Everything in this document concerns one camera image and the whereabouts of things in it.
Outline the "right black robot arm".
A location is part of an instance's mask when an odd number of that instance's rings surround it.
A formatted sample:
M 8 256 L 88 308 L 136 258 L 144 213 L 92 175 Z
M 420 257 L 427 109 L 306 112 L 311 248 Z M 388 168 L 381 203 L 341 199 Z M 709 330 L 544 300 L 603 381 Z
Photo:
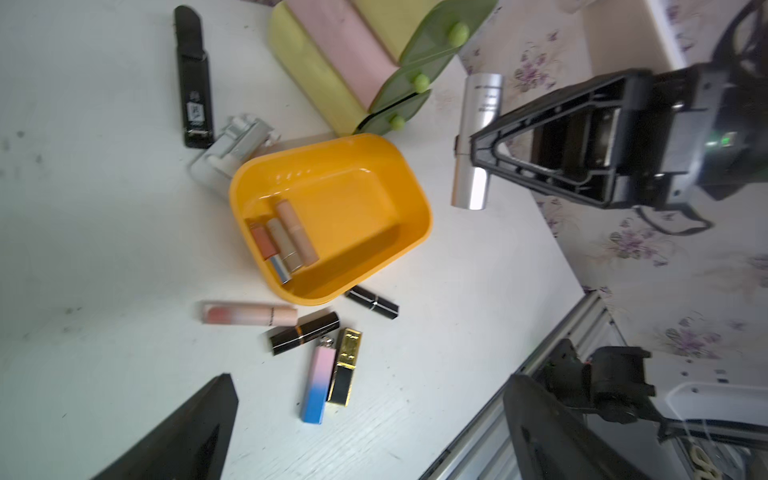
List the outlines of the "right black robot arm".
M 472 163 L 601 209 L 683 207 L 767 179 L 767 7 L 750 1 L 709 60 L 684 56 L 657 1 L 584 10 L 590 80 L 548 93 L 470 140 Z

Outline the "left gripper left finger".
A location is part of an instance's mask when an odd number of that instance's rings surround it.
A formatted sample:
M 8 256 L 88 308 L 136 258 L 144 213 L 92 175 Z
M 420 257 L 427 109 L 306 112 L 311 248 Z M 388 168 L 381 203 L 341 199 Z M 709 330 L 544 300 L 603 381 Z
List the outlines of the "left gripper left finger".
M 232 377 L 214 377 L 96 477 L 219 479 L 238 404 Z

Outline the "beige matte lipstick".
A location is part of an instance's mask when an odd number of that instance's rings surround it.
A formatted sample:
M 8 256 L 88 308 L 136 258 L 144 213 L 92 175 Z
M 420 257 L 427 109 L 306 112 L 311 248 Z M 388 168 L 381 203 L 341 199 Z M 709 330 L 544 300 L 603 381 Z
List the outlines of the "beige matte lipstick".
M 319 260 L 319 256 L 292 204 L 288 200 L 280 200 L 276 204 L 276 211 L 296 246 L 303 264 L 305 266 L 315 264 Z

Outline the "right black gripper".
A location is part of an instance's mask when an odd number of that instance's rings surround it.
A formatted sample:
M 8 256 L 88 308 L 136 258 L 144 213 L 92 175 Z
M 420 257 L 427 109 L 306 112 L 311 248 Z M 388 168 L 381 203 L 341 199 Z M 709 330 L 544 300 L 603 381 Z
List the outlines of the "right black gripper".
M 700 176 L 728 89 L 711 64 L 653 75 L 626 69 L 552 91 L 471 137 L 491 144 L 532 130 L 529 160 L 471 147 L 472 164 L 542 195 L 623 209 L 677 208 Z

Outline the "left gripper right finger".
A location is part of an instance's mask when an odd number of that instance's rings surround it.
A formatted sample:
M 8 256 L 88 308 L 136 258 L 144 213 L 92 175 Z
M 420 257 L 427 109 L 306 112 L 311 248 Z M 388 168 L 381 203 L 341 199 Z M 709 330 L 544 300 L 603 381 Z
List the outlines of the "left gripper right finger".
M 533 378 L 512 375 L 504 411 L 523 479 L 645 479 Z

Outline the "red silver lipstick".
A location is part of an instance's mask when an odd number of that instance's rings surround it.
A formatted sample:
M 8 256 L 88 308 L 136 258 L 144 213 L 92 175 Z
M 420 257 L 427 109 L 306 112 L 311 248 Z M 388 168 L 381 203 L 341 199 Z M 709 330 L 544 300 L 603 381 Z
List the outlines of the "red silver lipstick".
M 279 250 L 272 241 L 266 228 L 258 222 L 248 221 L 249 231 L 265 262 L 274 270 L 276 277 L 282 285 L 292 280 L 291 274 L 280 257 Z

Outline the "champagne gold lipstick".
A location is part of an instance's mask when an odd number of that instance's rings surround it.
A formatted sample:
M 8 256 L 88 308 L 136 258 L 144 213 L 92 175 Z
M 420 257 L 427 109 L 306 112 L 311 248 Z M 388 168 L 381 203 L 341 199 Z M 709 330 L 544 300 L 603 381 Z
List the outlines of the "champagne gold lipstick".
M 293 274 L 301 269 L 303 260 L 282 222 L 278 218 L 272 218 L 266 222 L 266 226 L 288 271 Z

